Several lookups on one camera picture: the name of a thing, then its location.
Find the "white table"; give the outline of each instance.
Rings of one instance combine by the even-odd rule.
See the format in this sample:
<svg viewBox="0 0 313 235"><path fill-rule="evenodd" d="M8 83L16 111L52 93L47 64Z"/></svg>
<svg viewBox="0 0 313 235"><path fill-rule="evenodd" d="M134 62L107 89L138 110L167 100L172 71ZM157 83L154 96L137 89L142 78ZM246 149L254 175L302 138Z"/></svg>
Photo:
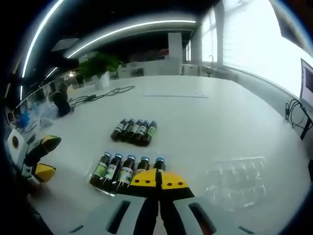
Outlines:
<svg viewBox="0 0 313 235"><path fill-rule="evenodd" d="M220 205L221 210L227 210L236 225L268 235L278 233L293 217L310 186L309 160L295 131L263 100L232 81L193 76L119 79L100 92L89 86L72 97L126 86L135 89L77 106L73 114L46 129L62 138L42 160L57 172L45 195L32 199L32 204L53 232L74 229L97 206L110 202L88 184L88 174L105 151L115 150L135 153L138 159L147 155L151 162L163 156L168 171L179 173L195 195L208 200L212 200L216 170L223 168L223 189L230 182L224 176L229 169L236 165L234 172L241 174L240 165L255 162L265 195L246 208L229 211L227 204ZM149 147L110 140L123 118L158 122Z"/></svg>

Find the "bottle label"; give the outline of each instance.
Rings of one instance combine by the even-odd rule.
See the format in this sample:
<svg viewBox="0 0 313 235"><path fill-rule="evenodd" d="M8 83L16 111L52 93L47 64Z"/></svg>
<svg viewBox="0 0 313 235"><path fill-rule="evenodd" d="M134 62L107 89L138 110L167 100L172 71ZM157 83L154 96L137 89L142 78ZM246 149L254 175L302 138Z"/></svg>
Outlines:
<svg viewBox="0 0 313 235"><path fill-rule="evenodd" d="M124 128L124 125L122 123L120 123L120 124L117 125L115 130L118 131L118 132L121 132L121 130L123 130L123 128Z"/></svg>
<svg viewBox="0 0 313 235"><path fill-rule="evenodd" d="M131 132L136 133L137 130L138 130L138 128L139 128L139 125L134 125L134 126L132 127L132 129L131 129Z"/></svg>
<svg viewBox="0 0 313 235"><path fill-rule="evenodd" d="M103 177L104 174L106 173L106 169L107 169L107 165L105 165L102 162L99 162L96 170L94 171L94 174L97 176Z"/></svg>
<svg viewBox="0 0 313 235"><path fill-rule="evenodd" d="M156 128L153 126L150 126L149 130L148 130L148 135L153 136L153 134L155 133Z"/></svg>
<svg viewBox="0 0 313 235"><path fill-rule="evenodd" d="M126 123L126 125L123 127L123 131L125 131L127 129L127 127L129 126L129 123Z"/></svg>
<svg viewBox="0 0 313 235"><path fill-rule="evenodd" d="M134 172L134 176L141 173L141 172L145 172L146 170L145 169L137 169L135 172Z"/></svg>
<svg viewBox="0 0 313 235"><path fill-rule="evenodd" d="M137 131L137 133L140 133L140 134L144 135L146 133L146 131L147 131L147 127L140 126L138 131Z"/></svg>
<svg viewBox="0 0 313 235"><path fill-rule="evenodd" d="M105 174L104 178L108 178L111 180L113 178L115 170L116 170L115 165L113 165L113 164L109 165L109 168L108 168L107 173Z"/></svg>
<svg viewBox="0 0 313 235"><path fill-rule="evenodd" d="M133 170L128 167L122 167L118 175L118 181L130 184L132 180Z"/></svg>

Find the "blue bottle cap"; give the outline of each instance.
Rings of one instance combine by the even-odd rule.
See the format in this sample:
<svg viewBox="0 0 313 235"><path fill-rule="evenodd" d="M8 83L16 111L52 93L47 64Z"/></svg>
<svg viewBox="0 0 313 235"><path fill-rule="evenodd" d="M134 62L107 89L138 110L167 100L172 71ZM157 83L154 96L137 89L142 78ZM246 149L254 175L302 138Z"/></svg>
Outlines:
<svg viewBox="0 0 313 235"><path fill-rule="evenodd" d="M109 158L111 158L111 153L105 152L105 153L104 153L104 156L108 156Z"/></svg>
<svg viewBox="0 0 313 235"><path fill-rule="evenodd" d="M159 161L161 161L161 162L165 163L164 158L157 158L157 159L156 159L156 162L159 162Z"/></svg>
<svg viewBox="0 0 313 235"><path fill-rule="evenodd" d="M131 155L131 154L127 156L127 159L133 159L134 161L136 161L136 157L134 155Z"/></svg>
<svg viewBox="0 0 313 235"><path fill-rule="evenodd" d="M144 157L141 157L140 161L147 161L149 163L150 158L144 156Z"/></svg>
<svg viewBox="0 0 313 235"><path fill-rule="evenodd" d="M115 154L115 157L116 157L116 158L123 159L123 155L122 155L122 154L119 154L119 153L116 153L116 154Z"/></svg>

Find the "green plant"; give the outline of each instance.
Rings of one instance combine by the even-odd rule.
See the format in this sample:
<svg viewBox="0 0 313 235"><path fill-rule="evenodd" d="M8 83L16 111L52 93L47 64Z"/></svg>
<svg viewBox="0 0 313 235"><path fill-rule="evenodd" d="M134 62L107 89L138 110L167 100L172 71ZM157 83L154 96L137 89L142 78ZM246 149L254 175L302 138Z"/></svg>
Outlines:
<svg viewBox="0 0 313 235"><path fill-rule="evenodd" d="M96 53L94 57L82 62L79 65L79 71L85 79L90 79L96 75L100 78L106 71L115 71L121 61L116 56L103 53Z"/></svg>

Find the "computer monitor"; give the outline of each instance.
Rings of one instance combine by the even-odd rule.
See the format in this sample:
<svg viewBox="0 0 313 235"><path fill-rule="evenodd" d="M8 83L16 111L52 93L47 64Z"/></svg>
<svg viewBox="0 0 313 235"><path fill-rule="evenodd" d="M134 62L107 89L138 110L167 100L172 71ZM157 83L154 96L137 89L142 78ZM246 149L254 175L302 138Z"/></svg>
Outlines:
<svg viewBox="0 0 313 235"><path fill-rule="evenodd" d="M301 59L302 86L300 100L313 107L313 68L306 61Z"/></svg>

